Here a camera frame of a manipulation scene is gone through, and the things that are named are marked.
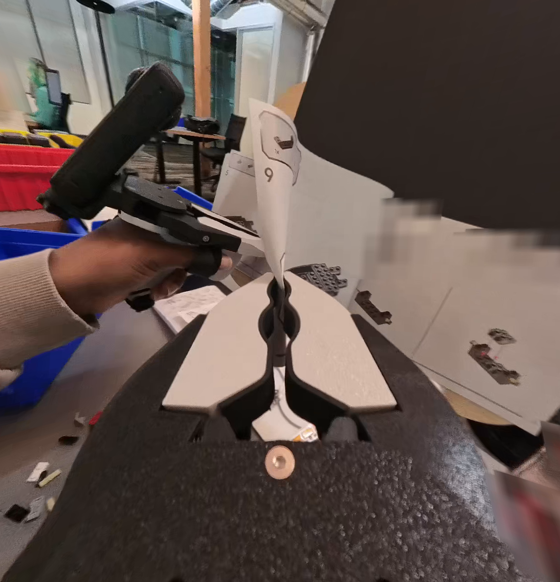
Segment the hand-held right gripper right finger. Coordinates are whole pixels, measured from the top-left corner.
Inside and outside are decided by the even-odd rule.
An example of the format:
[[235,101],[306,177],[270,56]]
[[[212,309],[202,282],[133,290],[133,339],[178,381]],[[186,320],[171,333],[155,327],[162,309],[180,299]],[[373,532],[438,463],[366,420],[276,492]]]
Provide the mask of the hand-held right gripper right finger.
[[295,273],[286,272],[284,281],[298,328],[290,343],[296,379],[345,411],[394,409],[396,399],[347,308]]

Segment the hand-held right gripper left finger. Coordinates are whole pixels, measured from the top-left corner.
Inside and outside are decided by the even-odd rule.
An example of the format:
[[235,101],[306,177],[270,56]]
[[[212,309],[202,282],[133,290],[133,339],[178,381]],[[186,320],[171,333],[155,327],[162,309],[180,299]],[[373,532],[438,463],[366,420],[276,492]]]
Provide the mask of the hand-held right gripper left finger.
[[273,287],[266,273],[204,316],[162,401],[167,410],[214,413],[265,377],[273,334]]

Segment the instruction booklet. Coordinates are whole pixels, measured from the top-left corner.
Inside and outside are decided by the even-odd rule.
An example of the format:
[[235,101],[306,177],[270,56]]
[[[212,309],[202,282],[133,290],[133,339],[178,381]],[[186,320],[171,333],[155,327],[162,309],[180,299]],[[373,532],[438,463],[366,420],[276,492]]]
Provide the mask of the instruction booklet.
[[251,221],[267,270],[324,263],[337,300],[443,387],[538,433],[560,413],[560,246],[480,229],[316,156],[251,98],[248,159],[232,153],[215,209]]

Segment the person's left forearm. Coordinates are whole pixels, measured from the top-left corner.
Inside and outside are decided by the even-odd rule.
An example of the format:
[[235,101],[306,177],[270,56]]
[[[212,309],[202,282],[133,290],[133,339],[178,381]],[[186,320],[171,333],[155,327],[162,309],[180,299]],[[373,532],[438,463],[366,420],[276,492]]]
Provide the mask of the person's left forearm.
[[99,329],[98,317],[76,314],[51,275],[56,250],[0,260],[0,392],[24,363]]

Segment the grey desk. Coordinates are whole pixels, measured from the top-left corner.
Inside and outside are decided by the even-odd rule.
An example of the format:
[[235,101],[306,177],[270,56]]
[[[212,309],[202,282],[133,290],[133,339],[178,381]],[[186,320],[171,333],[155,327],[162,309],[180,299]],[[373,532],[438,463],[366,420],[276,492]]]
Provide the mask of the grey desk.
[[249,461],[260,451],[201,416],[160,408],[200,322],[167,342],[155,316],[115,307],[63,382],[113,399],[37,526],[0,519],[0,581],[249,581]]

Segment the person's left hand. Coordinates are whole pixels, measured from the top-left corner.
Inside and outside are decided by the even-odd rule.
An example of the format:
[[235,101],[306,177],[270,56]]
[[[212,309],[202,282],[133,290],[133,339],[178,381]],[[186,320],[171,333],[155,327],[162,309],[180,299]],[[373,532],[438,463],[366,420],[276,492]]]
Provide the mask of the person's left hand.
[[167,243],[155,233],[114,219],[51,252],[51,279],[59,296],[84,321],[105,313],[133,292],[149,289],[154,301],[174,295],[212,253]]

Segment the white paper bag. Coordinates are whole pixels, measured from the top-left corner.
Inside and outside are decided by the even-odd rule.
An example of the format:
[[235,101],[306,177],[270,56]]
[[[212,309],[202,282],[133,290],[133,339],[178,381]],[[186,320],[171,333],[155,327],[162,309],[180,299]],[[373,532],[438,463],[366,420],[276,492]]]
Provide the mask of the white paper bag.
[[157,301],[153,310],[167,327],[177,334],[197,316],[207,315],[226,298],[216,286],[205,286]]

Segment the wooden office table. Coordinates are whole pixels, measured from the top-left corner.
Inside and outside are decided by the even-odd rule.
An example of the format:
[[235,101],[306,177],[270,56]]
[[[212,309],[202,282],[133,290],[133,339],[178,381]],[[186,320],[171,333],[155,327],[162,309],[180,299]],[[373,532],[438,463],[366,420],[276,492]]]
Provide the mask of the wooden office table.
[[170,137],[182,137],[192,143],[194,193],[202,197],[202,170],[200,160],[200,144],[204,142],[225,141],[224,135],[192,132],[179,126],[164,131]]

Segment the black office chair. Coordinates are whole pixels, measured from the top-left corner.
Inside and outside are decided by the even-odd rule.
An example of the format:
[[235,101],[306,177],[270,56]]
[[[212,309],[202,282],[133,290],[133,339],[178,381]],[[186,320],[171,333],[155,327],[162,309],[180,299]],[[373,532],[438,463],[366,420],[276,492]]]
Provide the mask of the black office chair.
[[[214,121],[204,120],[200,123],[198,133],[200,137],[193,146],[193,164],[194,164],[194,186],[195,193],[202,194],[202,185],[204,179],[201,173],[201,158],[211,161],[212,165],[222,167],[226,154],[231,151],[240,150],[240,142],[246,127],[247,118],[231,114],[227,129],[223,137],[216,137],[215,129],[217,123]],[[222,141],[223,146],[208,147],[201,149],[200,144],[205,142]]]

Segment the red plastic bin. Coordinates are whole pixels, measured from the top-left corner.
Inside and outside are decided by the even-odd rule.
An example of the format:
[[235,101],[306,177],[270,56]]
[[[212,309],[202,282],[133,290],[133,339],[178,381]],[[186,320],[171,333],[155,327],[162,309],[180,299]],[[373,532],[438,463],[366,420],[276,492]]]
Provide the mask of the red plastic bin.
[[0,212],[42,209],[36,198],[73,149],[0,144]]

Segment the black floor lamp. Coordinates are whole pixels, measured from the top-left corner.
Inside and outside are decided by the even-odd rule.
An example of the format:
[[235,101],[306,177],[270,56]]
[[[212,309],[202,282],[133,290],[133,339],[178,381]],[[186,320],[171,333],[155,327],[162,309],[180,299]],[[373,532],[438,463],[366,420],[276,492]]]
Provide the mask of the black floor lamp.
[[113,95],[113,87],[110,78],[108,55],[103,37],[101,14],[112,15],[115,13],[115,7],[111,3],[109,3],[109,1],[77,1],[77,2],[80,5],[88,8],[94,15],[96,35],[99,42],[103,74],[106,83],[106,88],[108,90],[109,103],[110,107],[114,108],[115,98]]

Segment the small blue plastic bin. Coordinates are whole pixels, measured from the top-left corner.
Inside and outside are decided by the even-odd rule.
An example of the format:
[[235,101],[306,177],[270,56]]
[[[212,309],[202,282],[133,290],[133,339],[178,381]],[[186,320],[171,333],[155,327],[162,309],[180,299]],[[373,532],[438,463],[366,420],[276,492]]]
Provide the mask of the small blue plastic bin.
[[[88,233],[80,221],[69,221],[69,233],[0,227],[0,261],[57,249]],[[0,411],[36,405],[79,348],[83,338],[25,362],[22,374],[0,391]]]

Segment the dark panel with wooden edge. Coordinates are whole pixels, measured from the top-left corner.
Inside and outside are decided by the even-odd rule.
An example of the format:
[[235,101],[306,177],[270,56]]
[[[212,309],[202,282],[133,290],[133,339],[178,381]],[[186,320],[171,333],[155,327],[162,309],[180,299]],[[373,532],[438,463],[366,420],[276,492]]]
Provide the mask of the dark panel with wooden edge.
[[336,1],[303,146],[488,229],[560,232],[560,1]]

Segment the pile of loose toy bricks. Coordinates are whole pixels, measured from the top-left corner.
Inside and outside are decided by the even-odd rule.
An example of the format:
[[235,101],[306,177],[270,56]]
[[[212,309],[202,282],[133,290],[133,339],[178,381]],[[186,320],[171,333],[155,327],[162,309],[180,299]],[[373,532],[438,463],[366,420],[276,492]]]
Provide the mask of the pile of loose toy bricks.
[[79,425],[77,434],[63,435],[35,462],[0,476],[0,523],[35,523],[55,503],[77,454],[101,417],[97,411]]

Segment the wooden support post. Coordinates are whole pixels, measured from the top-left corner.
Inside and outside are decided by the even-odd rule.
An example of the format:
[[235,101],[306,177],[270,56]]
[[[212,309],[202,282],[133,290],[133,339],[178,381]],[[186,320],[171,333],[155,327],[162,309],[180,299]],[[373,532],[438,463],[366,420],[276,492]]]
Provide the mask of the wooden support post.
[[192,1],[195,115],[211,116],[211,7]]

